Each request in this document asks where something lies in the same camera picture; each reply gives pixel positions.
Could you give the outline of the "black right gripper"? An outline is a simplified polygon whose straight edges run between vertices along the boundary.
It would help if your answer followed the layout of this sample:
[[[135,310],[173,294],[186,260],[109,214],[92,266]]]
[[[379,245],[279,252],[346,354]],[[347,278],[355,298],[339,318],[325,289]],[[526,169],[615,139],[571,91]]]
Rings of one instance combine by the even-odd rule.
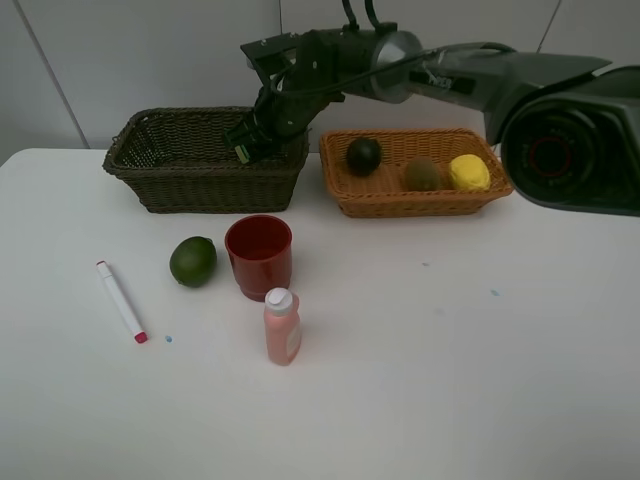
[[[261,88],[254,106],[234,127],[225,131],[225,145],[234,150],[242,144],[270,144],[272,156],[303,135],[314,118],[331,103],[344,101],[345,95],[340,92],[289,98]]]

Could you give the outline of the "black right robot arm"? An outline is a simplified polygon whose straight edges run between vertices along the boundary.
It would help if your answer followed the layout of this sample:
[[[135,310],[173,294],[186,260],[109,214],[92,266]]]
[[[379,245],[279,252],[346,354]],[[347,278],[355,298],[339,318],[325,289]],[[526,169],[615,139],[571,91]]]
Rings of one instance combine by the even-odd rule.
[[[639,212],[639,69],[495,42],[424,48],[406,31],[311,30],[242,48],[262,86],[225,135],[244,163],[302,134],[332,103],[414,95],[484,116],[515,189],[547,208]]]

